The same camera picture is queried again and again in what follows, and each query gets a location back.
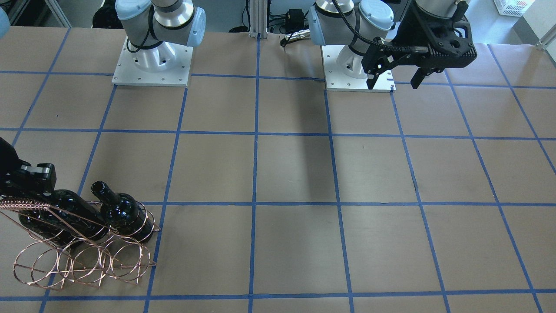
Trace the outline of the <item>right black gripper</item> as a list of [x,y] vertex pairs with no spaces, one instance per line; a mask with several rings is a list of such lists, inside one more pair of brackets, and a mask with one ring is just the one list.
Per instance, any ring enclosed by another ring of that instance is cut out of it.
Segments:
[[57,174],[54,164],[38,163],[32,166],[19,158],[16,150],[0,138],[1,196],[50,194],[54,191]]

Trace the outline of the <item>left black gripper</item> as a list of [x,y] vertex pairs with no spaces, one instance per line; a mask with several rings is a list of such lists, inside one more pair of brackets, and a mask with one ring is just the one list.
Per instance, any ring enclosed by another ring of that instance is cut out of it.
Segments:
[[[465,16],[468,8],[467,4],[409,5],[395,36],[395,43],[402,46],[373,40],[361,60],[368,89],[374,89],[378,77],[399,63],[419,67],[410,80],[417,89],[431,70],[460,69],[475,61],[478,52]],[[425,47],[425,51],[411,53],[404,46]]]

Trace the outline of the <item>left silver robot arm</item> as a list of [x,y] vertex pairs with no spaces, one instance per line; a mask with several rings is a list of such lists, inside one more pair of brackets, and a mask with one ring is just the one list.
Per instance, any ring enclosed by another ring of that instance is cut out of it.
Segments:
[[413,89],[433,73],[467,67],[478,57],[468,7],[467,0],[317,0],[308,26],[326,88],[392,93],[397,66],[417,67]]

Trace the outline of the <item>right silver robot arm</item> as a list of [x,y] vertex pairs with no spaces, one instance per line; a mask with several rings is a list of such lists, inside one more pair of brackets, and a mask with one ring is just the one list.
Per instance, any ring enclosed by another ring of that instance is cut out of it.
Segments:
[[185,108],[186,88],[124,87],[111,83],[116,50],[143,67],[155,52],[159,67],[182,67],[169,52],[197,37],[189,20],[170,26],[168,12],[149,0],[124,8],[124,30],[33,29],[9,25],[1,12],[1,139],[20,158],[56,165],[58,189],[92,198],[91,184],[103,180],[116,192],[161,202],[169,190],[175,141]]

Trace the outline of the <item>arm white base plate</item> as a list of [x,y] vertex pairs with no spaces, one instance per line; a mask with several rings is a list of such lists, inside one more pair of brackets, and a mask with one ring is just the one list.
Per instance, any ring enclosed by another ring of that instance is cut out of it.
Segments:
[[328,91],[393,93],[397,90],[391,71],[382,73],[374,87],[369,89],[367,74],[361,65],[363,57],[347,46],[322,46],[321,53]]
[[150,50],[136,51],[125,39],[112,83],[117,86],[187,87],[193,47],[163,42]]

